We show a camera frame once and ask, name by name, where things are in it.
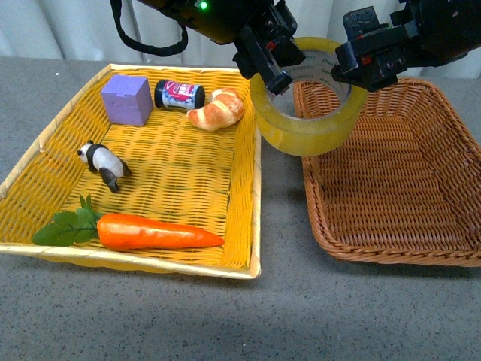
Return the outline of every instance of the clear packing tape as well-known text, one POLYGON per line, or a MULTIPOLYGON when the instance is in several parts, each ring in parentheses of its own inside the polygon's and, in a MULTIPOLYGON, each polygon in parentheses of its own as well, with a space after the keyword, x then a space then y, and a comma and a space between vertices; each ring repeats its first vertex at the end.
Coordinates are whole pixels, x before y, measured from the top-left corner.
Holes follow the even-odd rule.
POLYGON ((283 70, 294 82, 310 81, 328 86, 337 94, 339 108, 313 119, 283 114, 274 105, 276 96, 266 89, 259 74, 250 82, 251 99, 257 110, 257 126, 273 147, 293 156, 316 156, 345 142, 354 129, 368 92, 332 79, 337 42, 324 38, 298 38, 296 44, 306 59, 300 65, 283 70))

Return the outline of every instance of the carrot leaves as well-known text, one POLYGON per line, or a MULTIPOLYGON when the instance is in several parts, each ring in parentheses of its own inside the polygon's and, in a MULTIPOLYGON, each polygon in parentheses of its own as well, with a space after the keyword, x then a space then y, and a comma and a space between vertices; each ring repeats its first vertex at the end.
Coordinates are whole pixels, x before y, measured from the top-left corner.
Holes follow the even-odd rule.
POLYGON ((102 216, 92 209, 90 196, 80 196, 82 208, 54 214, 53 223, 34 234, 32 242, 42 246, 71 246, 98 237, 97 222, 102 216))

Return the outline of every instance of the toy panda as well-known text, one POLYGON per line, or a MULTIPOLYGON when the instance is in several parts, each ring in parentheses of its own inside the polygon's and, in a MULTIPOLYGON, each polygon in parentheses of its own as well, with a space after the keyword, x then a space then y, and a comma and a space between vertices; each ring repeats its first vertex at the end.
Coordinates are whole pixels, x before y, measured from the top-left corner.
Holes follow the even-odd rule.
POLYGON ((120 191, 117 178, 132 175, 127 164, 102 144, 88 141, 77 154, 83 162, 89 164, 91 172, 100 171, 102 180, 112 193, 120 191))

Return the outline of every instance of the white curtain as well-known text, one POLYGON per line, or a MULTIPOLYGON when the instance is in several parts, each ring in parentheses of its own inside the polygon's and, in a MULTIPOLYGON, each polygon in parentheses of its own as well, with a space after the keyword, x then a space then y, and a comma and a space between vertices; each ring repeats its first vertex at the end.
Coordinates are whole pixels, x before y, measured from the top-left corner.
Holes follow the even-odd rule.
MULTIPOLYGON (((343 15, 373 5, 382 22, 403 7, 398 0, 287 0, 298 21, 296 37, 346 41, 343 15)), ((189 46, 177 56, 159 58, 131 50, 119 39, 109 0, 0 0, 0 56, 105 60, 160 65, 235 67, 233 44, 219 46, 189 30, 189 46)), ((177 43, 180 29, 137 0, 123 0, 126 33, 157 47, 177 43)), ((415 68, 406 75, 470 77, 481 74, 481 50, 442 68, 415 68)))

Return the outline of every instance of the gray tabletop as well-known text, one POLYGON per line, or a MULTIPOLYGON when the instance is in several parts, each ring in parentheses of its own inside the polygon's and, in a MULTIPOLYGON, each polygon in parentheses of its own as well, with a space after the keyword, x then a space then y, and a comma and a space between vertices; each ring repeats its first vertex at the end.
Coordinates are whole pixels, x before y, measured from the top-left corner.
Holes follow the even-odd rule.
MULTIPOLYGON (((0 58, 0 180, 107 63, 0 58)), ((481 80, 435 80, 478 142, 481 80)), ((262 145, 262 275, 82 268, 0 255, 0 359, 481 359, 481 270, 338 262, 299 158, 262 145)))

